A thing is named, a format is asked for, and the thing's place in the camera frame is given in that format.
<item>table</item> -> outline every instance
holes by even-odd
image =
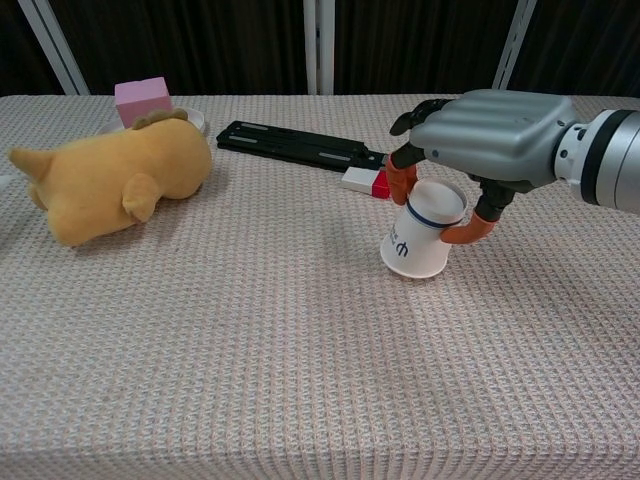
[[[0,478],[639,478],[639,218],[553,184],[441,275],[405,280],[378,253],[400,207],[215,147],[241,119],[389,151],[405,140],[393,120],[435,97],[174,97],[205,114],[211,176],[79,248],[11,182]],[[575,101],[585,119],[640,108]],[[5,97],[0,112],[3,152],[115,116],[100,96]],[[419,172],[479,195],[459,172]]]

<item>stuffed animal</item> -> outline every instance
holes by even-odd
[[[182,109],[157,110],[132,127],[54,150],[14,148],[10,161],[30,179],[54,238],[79,246],[147,222],[161,197],[193,195],[213,168],[211,149]]]

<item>white paper cup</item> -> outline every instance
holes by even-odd
[[[467,198],[457,186],[437,178],[422,178],[380,245],[380,255],[392,271],[409,278],[429,278],[444,270],[451,245],[440,233],[462,220]]]

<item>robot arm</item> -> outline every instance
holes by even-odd
[[[405,203],[416,164],[427,158],[467,173],[482,189],[469,224],[442,233],[447,243],[485,237],[516,193],[558,179],[580,200],[640,213],[640,112],[607,110],[582,124],[566,96],[476,90],[422,102],[390,133],[406,131],[408,142],[386,159],[395,203]]]

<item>pink block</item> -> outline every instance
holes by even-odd
[[[115,87],[115,100],[124,128],[129,128],[137,117],[152,110],[173,108],[164,77],[118,83]]]

